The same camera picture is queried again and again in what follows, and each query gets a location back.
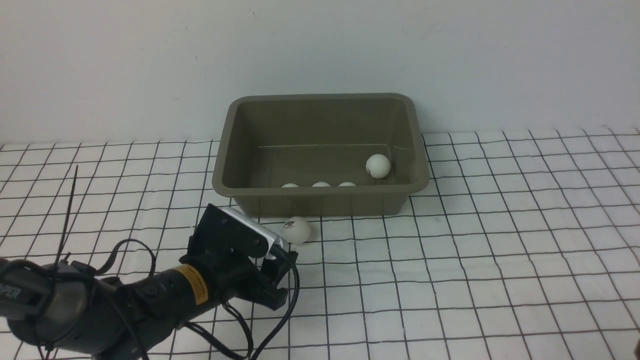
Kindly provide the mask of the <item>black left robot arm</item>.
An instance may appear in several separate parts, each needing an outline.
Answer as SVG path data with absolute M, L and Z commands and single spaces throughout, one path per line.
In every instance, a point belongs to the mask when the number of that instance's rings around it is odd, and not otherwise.
M 278 310 L 279 287 L 297 272 L 295 251 L 263 261 L 229 253 L 209 265 L 193 259 L 131 284 L 98 279 L 77 264 L 1 260 L 1 316 L 10 333 L 30 346 L 61 349 L 94 360 L 139 360 L 154 346 L 218 306 L 238 298 Z

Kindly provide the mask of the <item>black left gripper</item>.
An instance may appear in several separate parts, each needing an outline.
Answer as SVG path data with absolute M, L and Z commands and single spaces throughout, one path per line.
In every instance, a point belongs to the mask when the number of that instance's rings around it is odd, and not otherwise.
M 179 309 L 206 311 L 224 301 L 238 298 L 276 311 L 285 305 L 289 291 L 277 287 L 291 273 L 299 281 L 297 251 L 277 250 L 272 259 L 262 262 L 262 278 L 258 267 L 247 256 L 189 256 L 180 259 L 179 274 L 185 285 L 179 291 Z

